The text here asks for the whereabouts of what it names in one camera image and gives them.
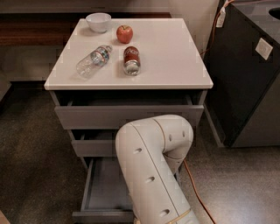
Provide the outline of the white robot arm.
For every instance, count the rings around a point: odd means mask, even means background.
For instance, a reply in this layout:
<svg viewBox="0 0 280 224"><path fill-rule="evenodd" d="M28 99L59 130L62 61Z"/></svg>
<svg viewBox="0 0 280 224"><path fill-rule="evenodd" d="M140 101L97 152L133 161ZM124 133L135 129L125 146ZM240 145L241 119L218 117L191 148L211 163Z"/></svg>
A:
<svg viewBox="0 0 280 224"><path fill-rule="evenodd" d="M174 177L193 142L179 115L160 115L122 126L115 138L136 219L141 224L200 224Z"/></svg>

